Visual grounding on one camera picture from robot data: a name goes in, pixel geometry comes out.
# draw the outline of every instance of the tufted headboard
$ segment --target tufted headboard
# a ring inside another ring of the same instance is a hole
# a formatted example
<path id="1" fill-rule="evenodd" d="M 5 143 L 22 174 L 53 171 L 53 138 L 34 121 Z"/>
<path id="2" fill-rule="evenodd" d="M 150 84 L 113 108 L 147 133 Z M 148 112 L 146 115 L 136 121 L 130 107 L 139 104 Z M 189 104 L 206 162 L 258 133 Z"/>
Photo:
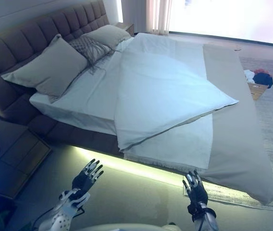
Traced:
<path id="1" fill-rule="evenodd" d="M 0 118 L 27 125 L 40 112 L 29 98 L 35 89 L 4 81 L 1 74 L 11 72 L 35 59 L 56 34 L 66 41 L 109 24 L 102 0 L 44 15 L 0 35 Z"/>

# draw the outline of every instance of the box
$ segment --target box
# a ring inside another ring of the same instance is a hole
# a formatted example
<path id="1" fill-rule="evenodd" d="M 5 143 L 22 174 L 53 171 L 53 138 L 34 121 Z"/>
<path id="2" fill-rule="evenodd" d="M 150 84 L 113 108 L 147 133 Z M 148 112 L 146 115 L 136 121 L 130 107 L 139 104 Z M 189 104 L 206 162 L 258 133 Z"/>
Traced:
<path id="1" fill-rule="evenodd" d="M 262 85 L 257 83 L 248 83 L 253 100 L 257 100 L 268 88 L 268 85 Z"/>

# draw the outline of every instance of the decorative pillow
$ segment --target decorative pillow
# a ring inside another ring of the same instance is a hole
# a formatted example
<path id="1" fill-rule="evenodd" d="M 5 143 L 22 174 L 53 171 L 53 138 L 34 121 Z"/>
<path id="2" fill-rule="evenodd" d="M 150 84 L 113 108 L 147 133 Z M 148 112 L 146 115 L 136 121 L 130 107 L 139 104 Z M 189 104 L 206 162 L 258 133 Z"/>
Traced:
<path id="1" fill-rule="evenodd" d="M 96 40 L 112 49 L 115 49 L 121 41 L 131 38 L 127 31 L 112 25 L 102 26 L 97 30 L 84 34 L 83 36 Z"/>
<path id="2" fill-rule="evenodd" d="M 93 66 L 97 60 L 108 54 L 111 49 L 89 37 L 79 37 L 68 42 L 77 52 L 87 58 L 89 66 Z"/>
<path id="3" fill-rule="evenodd" d="M 58 34 L 40 56 L 1 77 L 12 83 L 36 88 L 41 94 L 60 97 L 86 66 L 86 58 Z"/>

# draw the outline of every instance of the pile of clothes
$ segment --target pile of clothes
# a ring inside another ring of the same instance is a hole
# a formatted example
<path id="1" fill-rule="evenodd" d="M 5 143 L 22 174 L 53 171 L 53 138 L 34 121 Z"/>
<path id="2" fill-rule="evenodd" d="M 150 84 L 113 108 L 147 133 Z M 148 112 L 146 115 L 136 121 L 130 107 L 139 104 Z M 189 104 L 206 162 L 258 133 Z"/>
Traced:
<path id="1" fill-rule="evenodd" d="M 245 70 L 244 74 L 246 75 L 248 83 L 257 83 L 262 85 L 268 85 L 270 88 L 273 85 L 273 78 L 268 71 L 264 69 L 257 69 L 254 71 Z"/>

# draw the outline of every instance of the sheer curtain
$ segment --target sheer curtain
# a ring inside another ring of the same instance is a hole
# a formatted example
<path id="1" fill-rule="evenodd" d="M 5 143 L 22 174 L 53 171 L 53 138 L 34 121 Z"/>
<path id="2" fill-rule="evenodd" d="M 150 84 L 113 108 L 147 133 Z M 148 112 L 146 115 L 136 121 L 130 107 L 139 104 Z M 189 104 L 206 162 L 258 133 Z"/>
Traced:
<path id="1" fill-rule="evenodd" d="M 153 34 L 169 33 L 172 0 L 147 0 L 146 27 Z"/>

